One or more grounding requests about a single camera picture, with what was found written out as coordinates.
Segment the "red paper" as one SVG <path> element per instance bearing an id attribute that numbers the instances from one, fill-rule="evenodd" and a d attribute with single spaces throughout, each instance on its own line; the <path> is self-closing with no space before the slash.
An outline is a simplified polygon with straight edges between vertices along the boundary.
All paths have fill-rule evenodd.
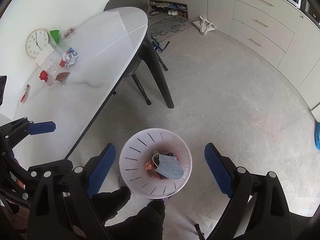
<path id="1" fill-rule="evenodd" d="M 39 78 L 40 78 L 40 80 L 47 82 L 49 79 L 49 74 L 45 70 L 42 70 L 40 72 Z"/>

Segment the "brown snack wrapper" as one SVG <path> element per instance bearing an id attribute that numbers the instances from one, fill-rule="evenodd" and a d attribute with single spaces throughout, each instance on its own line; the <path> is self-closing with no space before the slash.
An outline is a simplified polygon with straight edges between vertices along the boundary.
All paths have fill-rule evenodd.
<path id="1" fill-rule="evenodd" d="M 55 81 L 61 83 L 63 80 L 65 80 L 70 75 L 70 72 L 61 72 L 57 74 Z"/>

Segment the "red snack pouch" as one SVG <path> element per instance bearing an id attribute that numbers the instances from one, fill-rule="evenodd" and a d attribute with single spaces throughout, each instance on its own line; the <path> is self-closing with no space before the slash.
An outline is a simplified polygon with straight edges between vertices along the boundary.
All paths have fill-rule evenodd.
<path id="1" fill-rule="evenodd" d="M 60 66 L 60 67 L 64 67 L 65 64 L 66 64 L 66 62 L 65 62 L 63 59 L 61 59 L 61 61 L 60 61 L 60 63 L 59 63 L 59 66 Z"/>

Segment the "white printed paper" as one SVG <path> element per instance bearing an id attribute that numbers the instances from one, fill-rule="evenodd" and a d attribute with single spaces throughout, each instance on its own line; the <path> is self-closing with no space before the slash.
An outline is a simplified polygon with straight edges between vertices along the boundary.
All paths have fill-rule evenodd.
<path id="1" fill-rule="evenodd" d="M 66 62 L 64 67 L 68 68 L 71 65 L 75 64 L 76 60 L 78 59 L 78 55 L 74 56 L 72 54 L 63 53 L 61 59 L 63 59 Z"/>

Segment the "blue patterned carton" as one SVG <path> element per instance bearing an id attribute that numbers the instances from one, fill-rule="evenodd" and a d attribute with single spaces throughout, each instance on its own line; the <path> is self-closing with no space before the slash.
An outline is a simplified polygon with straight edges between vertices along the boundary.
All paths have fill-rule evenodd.
<path id="1" fill-rule="evenodd" d="M 73 50 L 73 48 L 69 48 L 67 51 L 66 51 L 67 54 L 72 54 L 74 56 L 77 55 L 77 52 Z"/>

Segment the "pink paper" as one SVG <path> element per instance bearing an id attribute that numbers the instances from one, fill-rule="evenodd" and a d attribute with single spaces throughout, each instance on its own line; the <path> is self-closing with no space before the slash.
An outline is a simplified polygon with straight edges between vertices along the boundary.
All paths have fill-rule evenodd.
<path id="1" fill-rule="evenodd" d="M 148 161 L 144 165 L 144 168 L 145 168 L 146 171 L 153 171 L 154 170 L 153 162 L 152 161 Z"/>

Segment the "blue surgical face mask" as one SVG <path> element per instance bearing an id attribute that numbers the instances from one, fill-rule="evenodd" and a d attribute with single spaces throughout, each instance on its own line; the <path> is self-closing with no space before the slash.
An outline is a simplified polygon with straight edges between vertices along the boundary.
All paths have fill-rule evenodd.
<path id="1" fill-rule="evenodd" d="M 176 156 L 154 154 L 152 161 L 155 163 L 155 171 L 168 179 L 180 179 L 184 175 L 184 170 Z"/>

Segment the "brown cardboard piece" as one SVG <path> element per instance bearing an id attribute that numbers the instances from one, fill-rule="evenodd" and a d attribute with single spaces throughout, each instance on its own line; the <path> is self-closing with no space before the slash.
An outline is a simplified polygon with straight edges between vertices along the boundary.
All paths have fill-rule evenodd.
<path id="1" fill-rule="evenodd" d="M 159 174 L 155 170 L 147 170 L 149 177 L 159 177 Z"/>

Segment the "black foam mesh sleeve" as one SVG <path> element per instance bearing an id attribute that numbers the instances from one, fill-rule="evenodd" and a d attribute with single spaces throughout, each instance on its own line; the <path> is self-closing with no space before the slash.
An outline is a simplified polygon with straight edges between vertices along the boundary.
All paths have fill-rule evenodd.
<path id="1" fill-rule="evenodd" d="M 176 156 L 171 153 L 171 152 L 168 152 L 168 153 L 160 153 L 159 156 L 165 156 L 165 157 L 173 157 L 175 158 Z"/>

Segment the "pink white trash bin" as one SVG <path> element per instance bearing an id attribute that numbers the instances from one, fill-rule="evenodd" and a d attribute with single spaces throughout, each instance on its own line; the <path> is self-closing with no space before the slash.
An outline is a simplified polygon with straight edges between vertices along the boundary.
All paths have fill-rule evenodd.
<path id="1" fill-rule="evenodd" d="M 149 177 L 144 165 L 154 154 L 173 153 L 184 170 L 180 179 Z M 162 128 L 148 128 L 134 134 L 123 146 L 119 157 L 121 176 L 135 193 L 149 199 L 168 198 L 180 191 L 190 178 L 193 166 L 191 152 L 175 133 Z"/>

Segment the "blue plastic bag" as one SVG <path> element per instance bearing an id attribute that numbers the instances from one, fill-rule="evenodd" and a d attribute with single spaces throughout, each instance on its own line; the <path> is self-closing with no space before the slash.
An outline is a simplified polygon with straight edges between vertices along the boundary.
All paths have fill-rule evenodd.
<path id="1" fill-rule="evenodd" d="M 320 122 L 317 122 L 316 124 L 314 138 L 315 138 L 315 145 L 317 149 L 320 150 Z"/>

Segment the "patterned floor mat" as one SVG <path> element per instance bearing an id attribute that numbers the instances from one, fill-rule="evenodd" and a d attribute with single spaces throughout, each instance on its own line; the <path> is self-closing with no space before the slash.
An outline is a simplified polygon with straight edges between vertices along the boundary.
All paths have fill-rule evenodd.
<path id="1" fill-rule="evenodd" d="M 158 14 L 149 17 L 150 41 L 157 40 L 161 43 L 188 29 L 197 31 L 197 28 L 191 21 L 178 16 Z"/>

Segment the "white tote bag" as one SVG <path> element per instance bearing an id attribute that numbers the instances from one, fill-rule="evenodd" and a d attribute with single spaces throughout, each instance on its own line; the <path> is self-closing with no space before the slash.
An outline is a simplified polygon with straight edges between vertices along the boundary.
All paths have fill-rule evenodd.
<path id="1" fill-rule="evenodd" d="M 200 19 L 193 21 L 192 24 L 200 31 L 201 35 L 206 35 L 208 32 L 216 30 L 216 25 L 204 16 L 200 16 Z"/>

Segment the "round white wall clock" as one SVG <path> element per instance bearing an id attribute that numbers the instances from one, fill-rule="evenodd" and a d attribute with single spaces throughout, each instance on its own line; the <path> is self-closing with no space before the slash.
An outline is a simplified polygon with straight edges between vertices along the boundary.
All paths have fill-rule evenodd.
<path id="1" fill-rule="evenodd" d="M 49 35 L 46 30 L 39 28 L 33 30 L 27 37 L 25 42 L 26 55 L 35 59 L 40 52 L 49 44 Z"/>

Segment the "red snack packet by wall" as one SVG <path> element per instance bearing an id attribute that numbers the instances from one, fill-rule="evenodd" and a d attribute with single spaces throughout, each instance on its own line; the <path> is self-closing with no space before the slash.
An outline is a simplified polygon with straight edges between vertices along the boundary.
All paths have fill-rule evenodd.
<path id="1" fill-rule="evenodd" d="M 63 36 L 64 36 L 64 37 L 67 37 L 67 36 L 70 35 L 73 31 L 75 31 L 74 28 L 65 29 L 65 30 L 63 31 Z"/>

